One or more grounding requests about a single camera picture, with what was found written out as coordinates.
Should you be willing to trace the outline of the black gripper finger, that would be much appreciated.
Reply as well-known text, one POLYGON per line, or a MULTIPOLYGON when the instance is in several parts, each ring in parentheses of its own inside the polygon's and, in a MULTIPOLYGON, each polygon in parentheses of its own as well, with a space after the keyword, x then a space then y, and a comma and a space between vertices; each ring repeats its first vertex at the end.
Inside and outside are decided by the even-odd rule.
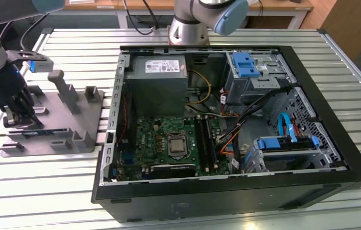
POLYGON ((13 96, 1 107, 5 112, 2 119, 5 127, 22 127, 33 124, 33 108, 21 96, 13 96))
POLYGON ((30 91, 27 88, 22 88, 19 92, 19 102, 21 102, 22 113, 25 114, 25 117, 33 121, 37 128, 42 128, 43 124, 35 116, 34 109, 33 109, 34 102, 33 102, 33 98, 31 98, 30 91))

